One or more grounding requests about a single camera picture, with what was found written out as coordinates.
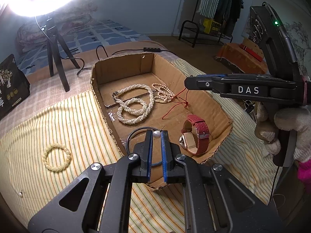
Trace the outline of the white gloved right hand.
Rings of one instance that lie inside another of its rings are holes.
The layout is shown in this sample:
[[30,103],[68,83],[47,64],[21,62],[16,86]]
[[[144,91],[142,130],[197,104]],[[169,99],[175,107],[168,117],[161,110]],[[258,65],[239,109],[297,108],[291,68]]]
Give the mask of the white gloved right hand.
[[277,131],[297,132],[294,159],[306,163],[310,160],[310,111],[306,108],[285,108],[275,113],[273,123],[269,122],[268,111],[263,103],[257,106],[255,135],[264,141],[268,153],[276,155],[281,149]]

